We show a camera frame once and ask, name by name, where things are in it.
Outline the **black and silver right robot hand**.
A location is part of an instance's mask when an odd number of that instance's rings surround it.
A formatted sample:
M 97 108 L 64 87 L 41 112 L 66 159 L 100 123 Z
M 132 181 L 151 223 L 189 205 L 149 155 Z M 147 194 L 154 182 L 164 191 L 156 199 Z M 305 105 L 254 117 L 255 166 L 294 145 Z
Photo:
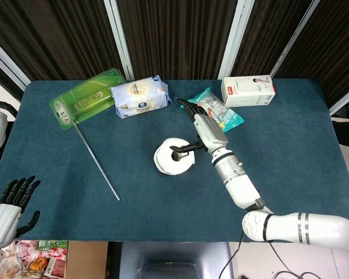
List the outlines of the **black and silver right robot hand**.
M 213 165 L 216 165 L 219 160 L 233 155 L 232 151 L 226 149 L 229 141 L 224 132 L 218 123 L 207 114 L 203 107 L 184 99 L 176 98 L 176 100 L 183 106 L 193 122 L 198 133 L 198 141 L 194 144 L 181 147 L 172 145 L 170 149 L 173 152 L 189 153 L 203 149 L 205 152 L 212 155 Z

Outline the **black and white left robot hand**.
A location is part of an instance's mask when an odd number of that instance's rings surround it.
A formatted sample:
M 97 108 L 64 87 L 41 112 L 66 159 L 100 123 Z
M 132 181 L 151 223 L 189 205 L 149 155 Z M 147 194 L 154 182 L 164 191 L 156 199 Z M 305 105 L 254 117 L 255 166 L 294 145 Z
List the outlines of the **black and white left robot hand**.
M 24 213 L 35 189 L 40 185 L 35 176 L 11 181 L 0 197 L 0 249 L 8 246 L 14 239 L 31 231 L 40 218 L 40 211 L 33 213 L 31 220 L 19 227 Z

